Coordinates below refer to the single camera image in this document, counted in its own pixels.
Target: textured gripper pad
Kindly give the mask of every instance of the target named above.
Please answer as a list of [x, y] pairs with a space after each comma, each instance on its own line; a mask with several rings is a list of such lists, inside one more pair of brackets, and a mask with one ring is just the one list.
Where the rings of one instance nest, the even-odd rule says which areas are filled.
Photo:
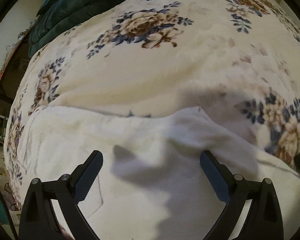
[[230, 202], [230, 188], [226, 180], [223, 178], [219, 170], [210, 160], [206, 153], [202, 153], [200, 157], [200, 165], [207, 176], [218, 199], [228, 204]]
[[74, 185], [74, 202], [78, 204], [85, 200], [93, 182], [95, 181], [103, 164], [102, 154], [97, 154]]

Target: bed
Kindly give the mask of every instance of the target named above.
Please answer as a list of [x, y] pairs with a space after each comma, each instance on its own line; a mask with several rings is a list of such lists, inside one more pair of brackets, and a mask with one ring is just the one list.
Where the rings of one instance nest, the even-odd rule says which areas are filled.
[[4, 156], [21, 208], [31, 179], [100, 150], [80, 208], [101, 239], [202, 239], [223, 208], [200, 173], [207, 148], [247, 179], [271, 178], [289, 239], [300, 226], [300, 28], [273, 0], [125, 0], [62, 33], [29, 63]]

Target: white towel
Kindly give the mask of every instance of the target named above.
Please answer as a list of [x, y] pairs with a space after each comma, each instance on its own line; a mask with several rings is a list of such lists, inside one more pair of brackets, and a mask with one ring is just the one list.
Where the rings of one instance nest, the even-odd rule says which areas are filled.
[[224, 207], [200, 168], [200, 153], [206, 149], [246, 179], [271, 178], [289, 239], [300, 226], [297, 173], [212, 122], [199, 107], [164, 118], [121, 118], [61, 106], [38, 109], [18, 146], [21, 200], [33, 178], [56, 180], [99, 150], [103, 167], [79, 207], [100, 239], [203, 239]]

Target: black bracket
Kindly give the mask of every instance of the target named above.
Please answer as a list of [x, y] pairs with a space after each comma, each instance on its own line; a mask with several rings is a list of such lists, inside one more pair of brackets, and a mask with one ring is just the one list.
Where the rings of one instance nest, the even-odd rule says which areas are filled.
[[249, 181], [232, 174], [209, 151], [201, 154], [200, 165], [220, 201], [226, 203], [217, 222], [204, 240], [228, 240], [246, 200], [252, 200], [244, 225], [233, 240], [283, 240], [279, 201], [269, 178]]
[[63, 216], [76, 240], [100, 240], [82, 215], [78, 203], [84, 200], [103, 164], [103, 156], [93, 151], [71, 175], [58, 180], [32, 180], [21, 213], [20, 240], [66, 240], [54, 213], [52, 199], [59, 202]]

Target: floral blanket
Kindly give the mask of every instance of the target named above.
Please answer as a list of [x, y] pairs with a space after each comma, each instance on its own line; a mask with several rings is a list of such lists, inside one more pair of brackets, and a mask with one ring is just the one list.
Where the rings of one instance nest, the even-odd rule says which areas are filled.
[[47, 105], [127, 118], [200, 106], [300, 174], [300, 29], [273, 0], [126, 0], [61, 34], [31, 59], [10, 112], [20, 207], [18, 144]]

